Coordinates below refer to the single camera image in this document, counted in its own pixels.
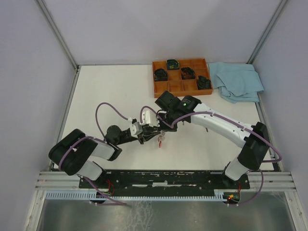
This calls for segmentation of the metal key organizer red handle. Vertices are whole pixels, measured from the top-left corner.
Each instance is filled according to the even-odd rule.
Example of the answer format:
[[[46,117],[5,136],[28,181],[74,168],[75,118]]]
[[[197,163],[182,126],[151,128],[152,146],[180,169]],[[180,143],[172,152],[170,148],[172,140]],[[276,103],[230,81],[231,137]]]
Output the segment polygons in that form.
[[[165,133],[166,133],[165,131],[161,131],[160,134],[158,135],[157,141],[158,141],[159,148],[162,147],[162,142],[165,139]]]

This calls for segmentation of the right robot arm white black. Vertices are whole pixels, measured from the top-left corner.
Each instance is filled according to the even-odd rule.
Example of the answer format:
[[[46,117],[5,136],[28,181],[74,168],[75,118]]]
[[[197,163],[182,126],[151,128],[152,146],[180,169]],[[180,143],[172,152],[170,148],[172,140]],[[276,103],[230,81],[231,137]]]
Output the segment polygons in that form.
[[[265,124],[242,123],[216,112],[199,99],[189,95],[181,100],[165,91],[155,103],[165,111],[160,121],[166,122],[173,129],[178,122],[186,121],[208,128],[241,148],[238,156],[228,163],[224,174],[220,177],[224,187],[232,188],[243,174],[250,170],[259,170],[270,143]]]

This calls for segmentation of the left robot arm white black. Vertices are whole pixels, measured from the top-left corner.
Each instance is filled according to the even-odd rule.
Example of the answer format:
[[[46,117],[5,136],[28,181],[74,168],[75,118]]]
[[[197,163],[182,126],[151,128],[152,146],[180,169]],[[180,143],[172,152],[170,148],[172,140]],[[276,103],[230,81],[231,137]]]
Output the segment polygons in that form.
[[[100,140],[75,129],[53,146],[48,156],[60,171],[69,176],[77,174],[86,177],[91,184],[100,188],[106,184],[106,175],[102,167],[89,160],[90,156],[114,161],[122,152],[119,145],[132,141],[144,144],[159,134],[160,128],[149,125],[133,126],[126,130],[113,125],[107,129],[104,139]]]

